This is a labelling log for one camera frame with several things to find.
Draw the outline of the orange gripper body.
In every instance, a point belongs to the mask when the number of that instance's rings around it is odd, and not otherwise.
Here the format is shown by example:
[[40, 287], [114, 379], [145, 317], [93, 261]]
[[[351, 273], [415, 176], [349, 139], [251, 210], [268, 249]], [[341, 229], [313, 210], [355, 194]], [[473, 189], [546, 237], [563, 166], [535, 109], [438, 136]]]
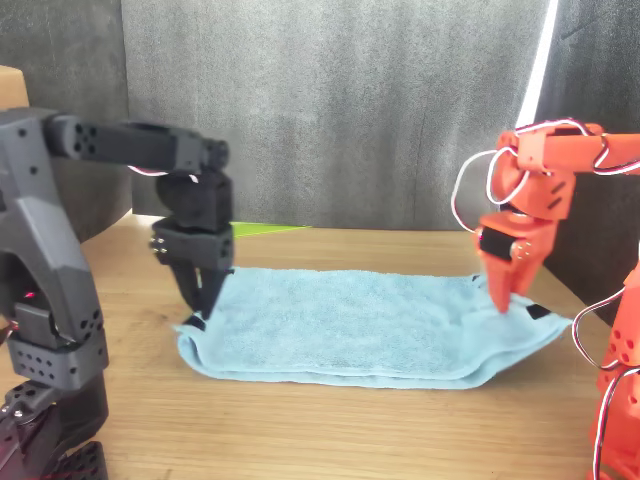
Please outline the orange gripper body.
[[551, 253], [558, 224], [512, 211], [484, 215], [476, 233], [482, 255], [503, 262], [542, 263]]

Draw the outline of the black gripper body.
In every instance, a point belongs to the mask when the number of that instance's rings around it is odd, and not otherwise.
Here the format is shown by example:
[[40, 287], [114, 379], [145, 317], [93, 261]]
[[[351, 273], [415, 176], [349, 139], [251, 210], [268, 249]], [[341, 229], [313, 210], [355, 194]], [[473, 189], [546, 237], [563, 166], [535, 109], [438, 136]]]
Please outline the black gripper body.
[[163, 265], [186, 264], [199, 269], [230, 269], [233, 263], [233, 227], [221, 230], [180, 227], [174, 219], [152, 224], [150, 248]]

